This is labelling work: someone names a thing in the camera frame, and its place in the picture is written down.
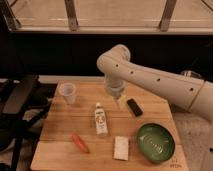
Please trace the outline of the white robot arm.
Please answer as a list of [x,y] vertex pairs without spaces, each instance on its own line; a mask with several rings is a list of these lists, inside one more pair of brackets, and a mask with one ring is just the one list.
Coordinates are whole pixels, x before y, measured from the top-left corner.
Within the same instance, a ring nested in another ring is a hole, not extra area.
[[122,44],[98,57],[97,67],[105,75],[105,89],[111,96],[120,98],[127,81],[213,122],[213,83],[136,65],[130,58]]

